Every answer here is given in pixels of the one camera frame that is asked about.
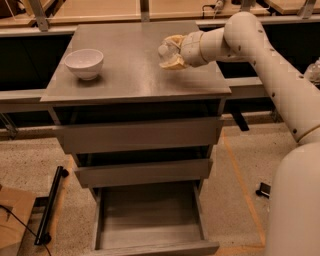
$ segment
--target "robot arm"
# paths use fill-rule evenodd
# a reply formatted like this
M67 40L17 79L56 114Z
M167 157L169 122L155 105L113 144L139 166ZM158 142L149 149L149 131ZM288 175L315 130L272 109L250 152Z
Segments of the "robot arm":
M224 28L181 37L175 54L170 55L179 56L179 62L166 59L164 44L170 44L171 40L166 38L159 47L163 68L198 67L211 61L247 61L294 139L301 144L320 141L320 112L315 111L320 109L320 91L273 48L253 14L240 12L233 15Z
M248 12L232 16L225 28L181 37L170 55L168 48L160 48L166 69L215 60L252 65L302 144L283 159L273 179L265 256L319 256L320 91L272 47L261 23Z

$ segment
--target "gray cabinet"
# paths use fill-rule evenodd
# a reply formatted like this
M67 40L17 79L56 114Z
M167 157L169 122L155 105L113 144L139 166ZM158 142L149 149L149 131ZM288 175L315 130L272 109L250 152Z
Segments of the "gray cabinet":
M99 49L100 76L78 80L62 61L41 99L53 105L56 136L96 200L98 255L218 249L208 240L198 194L230 89L216 63L165 71L157 56L164 37L197 29L192 22L81 25L65 54Z

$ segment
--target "cabinet top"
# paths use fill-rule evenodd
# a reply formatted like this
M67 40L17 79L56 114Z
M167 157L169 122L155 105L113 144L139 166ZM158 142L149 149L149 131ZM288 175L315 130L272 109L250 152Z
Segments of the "cabinet top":
M122 103L210 99L231 94L215 62L172 71L159 66L158 47L174 34L198 30L195 22L79 25L42 102ZM64 58L85 48L100 50L99 76L83 81L69 72Z

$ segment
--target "bowl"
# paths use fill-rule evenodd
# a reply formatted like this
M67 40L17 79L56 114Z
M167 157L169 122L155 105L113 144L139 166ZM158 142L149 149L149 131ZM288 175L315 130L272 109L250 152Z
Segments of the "bowl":
M67 55L65 65L82 80L92 80L99 75L103 65L103 53L95 49L82 49Z

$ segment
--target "floor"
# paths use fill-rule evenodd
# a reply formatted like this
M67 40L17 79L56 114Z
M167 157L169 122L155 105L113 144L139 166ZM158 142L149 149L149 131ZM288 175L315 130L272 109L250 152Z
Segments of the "floor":
M245 116L250 130L241 132L226 117L214 165L203 184L200 200L215 255L262 256L266 239L269 200L255 194L260 182L272 184L281 159L296 144L284 123L274 123L268 113ZM20 129L14 140L0 130L0 183L3 186L47 196L57 166L70 175L61 182L50 223L52 255L94 255L91 251L95 202L72 173L73 161L65 155L50 127ZM36 232L41 218L33 214L29 227ZM34 246L26 233L18 255L48 255Z

